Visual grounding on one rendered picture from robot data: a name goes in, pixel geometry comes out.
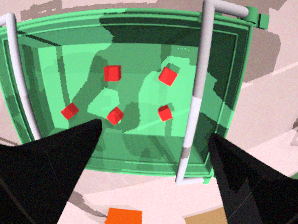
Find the small green block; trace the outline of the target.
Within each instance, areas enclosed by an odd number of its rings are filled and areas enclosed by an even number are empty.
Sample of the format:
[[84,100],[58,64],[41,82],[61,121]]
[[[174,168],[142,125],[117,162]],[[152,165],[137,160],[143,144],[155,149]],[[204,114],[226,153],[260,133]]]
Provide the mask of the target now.
[[290,177],[290,179],[291,179],[291,177],[293,177],[293,179],[297,180],[298,179],[298,172],[294,173],[294,175],[291,175],[289,177]]

